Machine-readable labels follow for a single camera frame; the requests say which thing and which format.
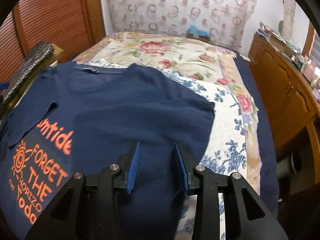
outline white wall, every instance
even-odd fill
[[[251,46],[253,35],[259,28],[259,23],[263,22],[270,28],[278,30],[279,21],[283,20],[284,7],[283,0],[257,0],[257,6],[251,18],[247,21],[241,42],[240,52],[247,55]],[[309,27],[309,19],[296,5],[292,41],[303,49]]]
[[[108,36],[113,33],[113,30],[112,30],[112,25],[110,21],[110,14],[109,14],[107,0],[101,0],[101,9],[102,9],[104,28],[106,30],[106,35]]]

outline louvered closet door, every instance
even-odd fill
[[[55,43],[65,51],[60,60],[64,62],[92,46],[83,2],[20,0],[21,25],[29,48],[39,41]]]
[[[24,59],[12,12],[0,27],[0,83],[8,81]]]

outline wooden louvered door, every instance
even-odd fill
[[[62,48],[66,62],[104,36],[100,0],[20,0],[0,28],[0,82],[40,41]]]

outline wooden dresser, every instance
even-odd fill
[[[314,183],[320,182],[320,103],[310,84],[280,52],[257,35],[249,58],[268,113],[276,152],[290,154],[295,147],[311,144]]]

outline shirt neckline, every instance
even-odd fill
[[[114,84],[120,84],[122,82],[125,82],[128,78],[132,78],[134,76],[134,73],[138,72],[142,66],[137,65],[137,64],[131,64],[128,68],[105,68],[105,67],[97,67],[97,66],[89,66],[85,64],[80,64],[74,67],[75,71],[82,71],[84,68],[93,68],[99,70],[99,74],[94,74],[94,73],[87,73],[87,75],[113,75],[113,74],[120,74],[120,76],[107,81],[101,85],[97,85],[94,87],[82,87],[81,84],[75,82],[72,78],[73,75],[68,77],[66,79],[66,82],[69,86],[69,88],[73,91],[76,92],[82,92],[82,93],[93,93],[96,91],[99,91],[101,89],[111,87]]]

